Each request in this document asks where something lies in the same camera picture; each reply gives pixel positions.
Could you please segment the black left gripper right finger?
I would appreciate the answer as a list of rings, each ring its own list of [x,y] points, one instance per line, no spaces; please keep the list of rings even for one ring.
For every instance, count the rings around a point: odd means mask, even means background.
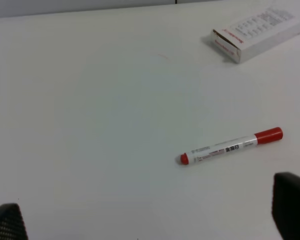
[[[300,240],[300,176],[278,172],[273,178],[272,218],[283,240]]]

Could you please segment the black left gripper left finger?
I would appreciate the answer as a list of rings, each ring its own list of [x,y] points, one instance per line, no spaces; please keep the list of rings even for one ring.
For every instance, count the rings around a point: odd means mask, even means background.
[[[0,240],[27,240],[24,219],[17,203],[0,205]]]

